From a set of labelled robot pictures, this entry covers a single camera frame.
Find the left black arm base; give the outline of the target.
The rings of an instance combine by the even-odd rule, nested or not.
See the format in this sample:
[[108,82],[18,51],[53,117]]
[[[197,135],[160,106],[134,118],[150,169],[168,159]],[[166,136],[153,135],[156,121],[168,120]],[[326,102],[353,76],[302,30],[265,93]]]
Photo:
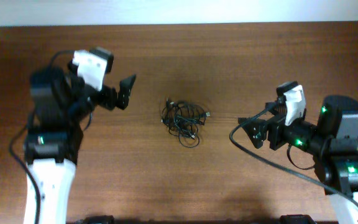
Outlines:
[[112,215],[97,215],[77,220],[73,224],[114,224],[114,217]]

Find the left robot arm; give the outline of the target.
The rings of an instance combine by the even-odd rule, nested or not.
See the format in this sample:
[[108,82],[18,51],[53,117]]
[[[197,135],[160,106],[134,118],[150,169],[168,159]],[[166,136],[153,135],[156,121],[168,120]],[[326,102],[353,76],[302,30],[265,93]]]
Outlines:
[[84,78],[47,66],[30,76],[35,108],[27,122],[24,160],[27,200],[24,223],[65,223],[71,185],[83,140],[81,120],[97,106],[112,111],[129,104],[136,76],[115,90],[103,85],[95,90]]

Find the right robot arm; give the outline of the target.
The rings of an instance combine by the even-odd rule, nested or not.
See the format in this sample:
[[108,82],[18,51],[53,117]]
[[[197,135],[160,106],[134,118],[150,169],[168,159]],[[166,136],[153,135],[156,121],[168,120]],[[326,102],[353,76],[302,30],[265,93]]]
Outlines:
[[[260,162],[324,189],[339,223],[358,223],[358,102],[341,95],[323,100],[317,124],[305,120],[305,98],[281,95],[250,118],[239,118],[230,141]],[[255,148],[268,141],[272,150],[287,144],[312,155],[316,177],[289,169],[241,146],[234,133],[243,129]]]

